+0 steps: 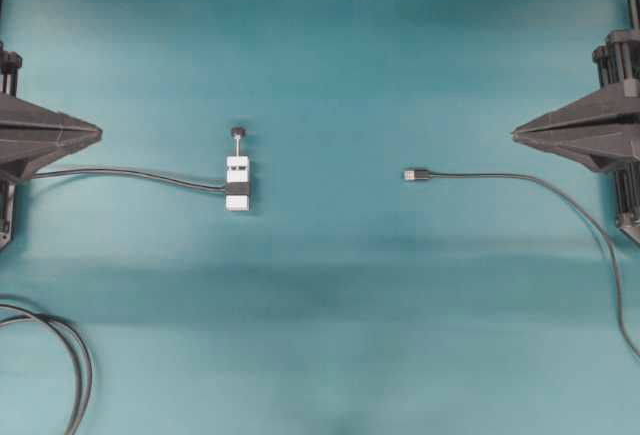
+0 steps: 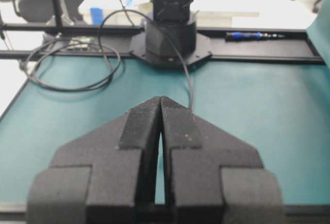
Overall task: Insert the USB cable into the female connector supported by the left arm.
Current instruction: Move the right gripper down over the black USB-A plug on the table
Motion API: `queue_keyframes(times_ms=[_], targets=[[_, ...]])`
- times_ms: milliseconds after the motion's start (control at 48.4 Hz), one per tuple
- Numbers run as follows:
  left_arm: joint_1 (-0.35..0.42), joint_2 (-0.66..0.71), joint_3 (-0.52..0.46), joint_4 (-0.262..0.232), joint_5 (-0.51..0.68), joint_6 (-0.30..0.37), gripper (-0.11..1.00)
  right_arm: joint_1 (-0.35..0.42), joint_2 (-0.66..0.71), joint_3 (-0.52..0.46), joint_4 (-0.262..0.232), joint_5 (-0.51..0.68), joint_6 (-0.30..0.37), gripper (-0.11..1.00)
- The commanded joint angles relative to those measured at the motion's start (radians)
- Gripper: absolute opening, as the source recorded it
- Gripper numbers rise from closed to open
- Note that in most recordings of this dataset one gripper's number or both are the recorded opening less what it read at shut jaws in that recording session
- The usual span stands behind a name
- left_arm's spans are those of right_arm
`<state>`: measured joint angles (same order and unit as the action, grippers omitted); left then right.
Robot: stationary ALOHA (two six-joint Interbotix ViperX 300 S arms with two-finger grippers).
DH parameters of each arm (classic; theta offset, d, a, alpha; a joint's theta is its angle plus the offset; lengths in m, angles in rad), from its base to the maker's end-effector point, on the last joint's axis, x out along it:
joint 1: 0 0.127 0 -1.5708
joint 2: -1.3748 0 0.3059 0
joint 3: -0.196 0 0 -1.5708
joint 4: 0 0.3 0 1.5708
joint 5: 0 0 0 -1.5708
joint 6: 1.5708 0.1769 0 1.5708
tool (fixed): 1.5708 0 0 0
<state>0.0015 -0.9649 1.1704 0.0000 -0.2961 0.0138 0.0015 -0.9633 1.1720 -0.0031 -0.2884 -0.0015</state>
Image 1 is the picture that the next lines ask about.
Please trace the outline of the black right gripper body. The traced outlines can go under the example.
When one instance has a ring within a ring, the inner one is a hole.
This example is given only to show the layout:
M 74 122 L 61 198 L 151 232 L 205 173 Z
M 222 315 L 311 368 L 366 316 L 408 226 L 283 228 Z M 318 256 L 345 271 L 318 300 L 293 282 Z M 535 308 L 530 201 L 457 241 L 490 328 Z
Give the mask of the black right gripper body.
M 621 84 L 625 96 L 639 95 L 639 30 L 613 30 L 592 53 L 599 84 Z

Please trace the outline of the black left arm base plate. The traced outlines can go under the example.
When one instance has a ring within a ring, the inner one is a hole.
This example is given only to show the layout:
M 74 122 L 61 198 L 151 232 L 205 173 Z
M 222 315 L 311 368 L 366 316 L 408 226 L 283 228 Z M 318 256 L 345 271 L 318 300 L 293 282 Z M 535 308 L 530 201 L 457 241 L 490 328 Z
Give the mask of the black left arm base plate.
M 6 248 L 13 239 L 15 193 L 15 184 L 5 180 L 1 181 L 1 250 Z

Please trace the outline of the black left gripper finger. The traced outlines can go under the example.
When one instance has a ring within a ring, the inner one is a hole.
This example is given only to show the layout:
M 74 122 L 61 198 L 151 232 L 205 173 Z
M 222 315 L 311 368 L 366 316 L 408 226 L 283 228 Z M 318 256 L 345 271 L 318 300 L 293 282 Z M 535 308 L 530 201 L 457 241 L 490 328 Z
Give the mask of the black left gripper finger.
M 46 109 L 6 93 L 1 94 L 1 127 L 10 129 L 47 129 L 102 137 L 102 129 L 63 112 Z
M 30 132 L 1 140 L 1 179 L 30 180 L 38 170 L 99 142 L 101 132 Z

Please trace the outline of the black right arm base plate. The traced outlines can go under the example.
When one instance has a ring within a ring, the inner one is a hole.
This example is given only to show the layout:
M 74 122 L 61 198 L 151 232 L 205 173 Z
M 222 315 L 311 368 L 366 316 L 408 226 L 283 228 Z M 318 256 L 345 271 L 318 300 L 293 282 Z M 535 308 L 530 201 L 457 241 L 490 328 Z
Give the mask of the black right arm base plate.
M 616 195 L 616 227 L 636 245 L 639 237 L 639 163 L 633 162 L 613 172 Z

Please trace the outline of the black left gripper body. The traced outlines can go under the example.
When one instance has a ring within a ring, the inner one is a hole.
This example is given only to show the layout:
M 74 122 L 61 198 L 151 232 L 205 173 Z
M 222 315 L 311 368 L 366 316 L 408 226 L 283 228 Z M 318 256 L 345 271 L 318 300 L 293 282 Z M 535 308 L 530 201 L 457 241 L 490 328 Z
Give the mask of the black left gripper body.
M 18 74 L 22 68 L 23 59 L 16 52 L 5 50 L 3 43 L 0 43 L 0 56 L 1 92 L 8 95 L 16 95 Z

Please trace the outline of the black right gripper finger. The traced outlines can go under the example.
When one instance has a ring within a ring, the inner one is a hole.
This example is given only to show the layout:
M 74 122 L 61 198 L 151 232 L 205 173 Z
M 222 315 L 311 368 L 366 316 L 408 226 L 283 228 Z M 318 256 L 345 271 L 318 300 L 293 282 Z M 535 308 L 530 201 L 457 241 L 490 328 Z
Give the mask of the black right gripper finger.
M 639 161 L 638 127 L 517 131 L 513 140 L 576 161 L 591 171 L 613 171 Z
M 623 85 L 607 85 L 568 105 L 547 112 L 512 131 L 513 135 L 587 127 L 639 113 L 639 97 L 627 96 Z

